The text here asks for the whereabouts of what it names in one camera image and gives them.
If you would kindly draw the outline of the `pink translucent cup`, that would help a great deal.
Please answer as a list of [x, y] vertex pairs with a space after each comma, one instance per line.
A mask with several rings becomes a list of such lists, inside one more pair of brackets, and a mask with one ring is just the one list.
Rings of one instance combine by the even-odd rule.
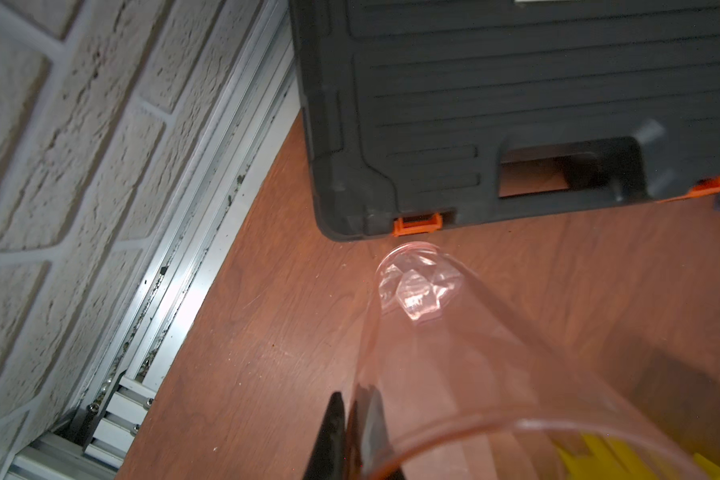
[[424, 242], [380, 263], [349, 408], [344, 475], [356, 478], [356, 389], [405, 407], [404, 479], [567, 479], [553, 436], [614, 436], [679, 456], [630, 403], [554, 348], [465, 265]]

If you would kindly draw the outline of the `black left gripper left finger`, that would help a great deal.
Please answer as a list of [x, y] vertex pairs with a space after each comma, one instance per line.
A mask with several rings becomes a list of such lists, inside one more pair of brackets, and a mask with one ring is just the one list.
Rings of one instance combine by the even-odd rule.
[[345, 405], [333, 392], [327, 404], [303, 480], [341, 480], [345, 463]]

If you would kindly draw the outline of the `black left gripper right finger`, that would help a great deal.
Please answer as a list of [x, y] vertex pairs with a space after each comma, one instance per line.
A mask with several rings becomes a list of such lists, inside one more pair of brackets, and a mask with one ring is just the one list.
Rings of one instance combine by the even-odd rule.
[[356, 478], [404, 479], [395, 438], [405, 407], [376, 386], [356, 389]]

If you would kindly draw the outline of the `yellow plastic bin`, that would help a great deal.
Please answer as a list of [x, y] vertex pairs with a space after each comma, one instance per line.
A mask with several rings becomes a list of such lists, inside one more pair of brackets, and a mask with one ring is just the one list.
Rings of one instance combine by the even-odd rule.
[[614, 436], [582, 433], [553, 436], [552, 444], [567, 479], [720, 479], [720, 466], [700, 453], [668, 457], [664, 452], [631, 444]]

